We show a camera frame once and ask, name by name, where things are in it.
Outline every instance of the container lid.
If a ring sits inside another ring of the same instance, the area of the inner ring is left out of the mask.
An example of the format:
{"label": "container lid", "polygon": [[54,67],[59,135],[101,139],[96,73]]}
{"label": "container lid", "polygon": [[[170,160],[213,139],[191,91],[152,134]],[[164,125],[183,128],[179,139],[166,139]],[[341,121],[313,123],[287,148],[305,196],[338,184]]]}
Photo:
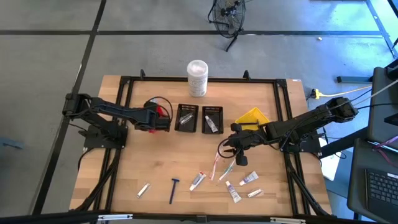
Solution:
{"label": "container lid", "polygon": [[202,76],[208,73],[208,66],[202,60],[193,60],[187,66],[187,72],[193,76]]}

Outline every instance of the white cable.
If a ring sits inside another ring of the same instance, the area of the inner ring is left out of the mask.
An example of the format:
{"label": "white cable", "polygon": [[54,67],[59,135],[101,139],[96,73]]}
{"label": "white cable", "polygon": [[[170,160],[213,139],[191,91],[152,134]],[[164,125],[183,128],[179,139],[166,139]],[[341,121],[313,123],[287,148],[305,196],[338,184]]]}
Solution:
{"label": "white cable", "polygon": [[393,81],[392,83],[390,83],[388,86],[386,86],[386,87],[382,88],[381,90],[379,90],[379,91],[377,91],[377,92],[373,93],[371,96],[367,97],[366,99],[364,99],[364,100],[362,100],[362,101],[360,101],[360,102],[358,102],[358,103],[354,104],[353,106],[355,106],[355,105],[358,105],[358,104],[360,104],[360,103],[362,103],[362,102],[366,101],[367,99],[370,99],[370,98],[372,98],[372,97],[376,96],[377,94],[379,94],[379,93],[381,93],[382,91],[384,91],[384,90],[388,89],[390,86],[392,86],[393,84],[395,84],[395,83],[397,83],[397,82],[398,82],[398,79],[397,79],[397,80],[395,80],[395,81]]}

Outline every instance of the fan stand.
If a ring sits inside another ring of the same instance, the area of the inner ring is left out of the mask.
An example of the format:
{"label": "fan stand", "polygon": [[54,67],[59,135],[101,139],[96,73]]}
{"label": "fan stand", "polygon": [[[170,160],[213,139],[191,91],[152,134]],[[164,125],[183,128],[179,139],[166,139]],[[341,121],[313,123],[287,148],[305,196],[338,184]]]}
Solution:
{"label": "fan stand", "polygon": [[[209,21],[209,23],[214,23],[214,24],[223,24],[223,25],[228,25],[225,24],[224,22],[215,22],[215,21],[211,21],[210,20],[210,14],[213,11],[214,7],[216,6],[217,0],[213,1],[213,6],[210,9],[209,14],[207,14],[207,20]],[[235,34],[234,38],[232,39],[231,43],[229,43],[228,47],[226,48],[226,52],[228,52],[228,50],[232,47],[232,45],[235,43],[236,39],[238,38],[239,33],[242,31],[243,29],[239,28],[239,30],[237,31],[237,33]]]}

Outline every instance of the small bottle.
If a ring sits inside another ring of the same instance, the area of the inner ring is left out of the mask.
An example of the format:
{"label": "small bottle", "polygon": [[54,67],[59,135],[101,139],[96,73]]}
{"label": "small bottle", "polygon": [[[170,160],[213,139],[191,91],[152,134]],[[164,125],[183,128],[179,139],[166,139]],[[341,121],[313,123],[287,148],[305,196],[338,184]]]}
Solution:
{"label": "small bottle", "polygon": [[214,122],[213,122],[207,115],[205,116],[205,118],[206,118],[207,124],[208,124],[208,125],[210,126],[210,128],[211,128],[211,131],[212,131],[213,133],[217,132],[218,129],[217,129],[216,125],[214,124]]}

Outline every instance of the yellow object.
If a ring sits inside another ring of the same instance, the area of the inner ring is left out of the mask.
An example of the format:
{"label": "yellow object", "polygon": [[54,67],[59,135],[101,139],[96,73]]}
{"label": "yellow object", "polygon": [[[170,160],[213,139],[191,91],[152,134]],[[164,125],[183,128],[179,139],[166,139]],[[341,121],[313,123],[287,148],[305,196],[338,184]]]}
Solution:
{"label": "yellow object", "polygon": [[[253,108],[249,112],[245,113],[242,117],[237,119],[235,123],[256,123],[266,124],[269,122],[268,118],[261,113],[259,108]],[[242,125],[242,130],[258,130],[257,124]]]}
{"label": "yellow object", "polygon": [[350,91],[346,91],[346,92],[343,92],[343,93],[336,93],[336,94],[332,94],[332,95],[323,94],[323,93],[319,92],[318,89],[315,89],[315,99],[319,100],[320,96],[323,96],[323,97],[340,96],[340,95],[344,95],[344,94],[347,94],[347,93],[352,93],[352,92],[355,92],[355,91],[358,91],[358,90],[363,90],[363,89],[366,89],[366,88],[370,88],[370,87],[372,87],[372,85],[368,85],[368,86],[365,86],[365,87],[357,88],[355,90],[350,90]]}

